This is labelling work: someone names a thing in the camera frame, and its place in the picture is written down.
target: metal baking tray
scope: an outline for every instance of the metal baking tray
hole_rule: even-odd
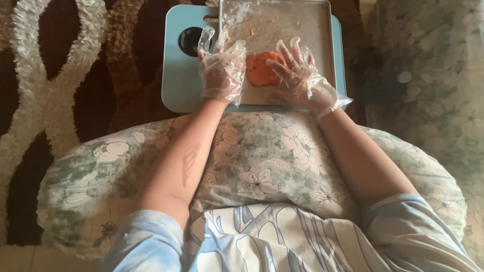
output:
[[[289,48],[294,36],[300,46],[313,53],[319,73],[335,86],[331,5],[327,0],[221,0],[220,31],[229,29],[229,48],[237,40],[245,40],[247,56],[275,51],[283,40]],[[264,93],[276,86],[255,87],[246,78],[242,86],[241,104],[273,105]]]

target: orange dough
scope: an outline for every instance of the orange dough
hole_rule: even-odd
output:
[[[247,61],[247,77],[250,83],[256,87],[264,85],[277,85],[282,79],[266,64],[267,60],[275,60],[285,65],[284,59],[279,53],[266,51],[260,55],[255,53]]]

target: light blue tray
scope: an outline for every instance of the light blue tray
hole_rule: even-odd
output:
[[[218,7],[178,5],[166,15],[165,54],[163,59],[163,83],[161,98],[163,104],[174,112],[188,113],[198,108],[202,97],[202,83],[198,76],[200,62],[198,58],[189,57],[178,46],[180,33],[190,27],[212,26],[215,29],[212,46],[218,38],[218,23],[203,20],[206,15],[218,16]],[[336,71],[336,90],[346,95],[345,72],[343,66],[343,47],[341,42],[341,25],[331,15],[333,30],[333,55]],[[288,106],[276,105],[241,105],[236,108],[229,105],[226,111],[288,111]]]

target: shaggy rug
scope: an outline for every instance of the shaggy rug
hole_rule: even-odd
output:
[[[349,67],[358,0],[332,0]],[[0,245],[37,245],[37,192],[82,142],[179,114],[161,102],[165,16],[200,0],[0,0]],[[347,89],[359,84],[346,70]]]

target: clear plastic glove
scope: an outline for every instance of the clear plastic glove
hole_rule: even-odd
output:
[[[210,39],[214,34],[213,27],[206,26],[198,42],[198,58],[201,61],[198,72],[203,81],[203,96],[239,106],[245,75],[245,41],[238,40],[224,50],[228,34],[228,30],[224,30],[210,53]]]
[[[267,60],[267,64],[282,78],[288,91],[276,91],[274,98],[286,101],[294,108],[307,109],[316,119],[344,107],[353,101],[340,95],[325,77],[321,76],[315,66],[314,57],[309,48],[299,48],[299,37],[291,39],[289,52],[282,40],[277,42],[277,51],[283,56],[287,67]]]

